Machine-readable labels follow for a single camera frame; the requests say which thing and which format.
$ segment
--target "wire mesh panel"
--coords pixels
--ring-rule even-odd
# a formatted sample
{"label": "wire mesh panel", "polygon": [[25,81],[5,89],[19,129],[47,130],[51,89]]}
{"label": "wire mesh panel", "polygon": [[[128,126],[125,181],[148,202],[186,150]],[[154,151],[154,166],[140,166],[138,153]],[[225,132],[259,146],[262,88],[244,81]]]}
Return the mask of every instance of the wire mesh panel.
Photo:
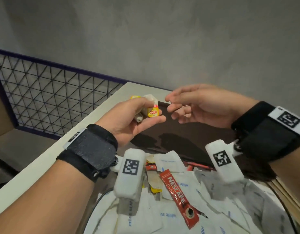
{"label": "wire mesh panel", "polygon": [[1,54],[0,81],[20,126],[58,136],[123,85]]}

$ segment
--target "gray concrete wall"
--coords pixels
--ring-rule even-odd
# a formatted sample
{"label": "gray concrete wall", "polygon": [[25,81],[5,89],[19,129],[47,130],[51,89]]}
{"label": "gray concrete wall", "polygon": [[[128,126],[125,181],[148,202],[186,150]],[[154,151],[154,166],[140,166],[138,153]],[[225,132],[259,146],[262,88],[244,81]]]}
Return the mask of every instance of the gray concrete wall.
{"label": "gray concrete wall", "polygon": [[1,2],[0,48],[167,89],[216,84],[300,114],[300,0]]}

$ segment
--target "table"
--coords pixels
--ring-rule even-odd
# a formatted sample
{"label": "table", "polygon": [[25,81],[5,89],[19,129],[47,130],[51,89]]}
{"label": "table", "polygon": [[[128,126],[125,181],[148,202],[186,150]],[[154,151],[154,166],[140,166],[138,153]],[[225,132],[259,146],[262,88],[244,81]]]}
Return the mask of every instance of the table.
{"label": "table", "polygon": [[135,83],[126,83],[110,98],[103,102],[91,114],[84,118],[61,139],[49,147],[30,165],[23,169],[2,189],[0,189],[0,213],[20,197],[28,188],[31,187],[55,162],[56,157],[63,151],[62,146],[80,129],[85,128],[88,124],[95,123],[115,104],[129,99],[132,95],[153,94],[161,101],[169,93],[168,90],[162,90],[150,86],[144,86]]}

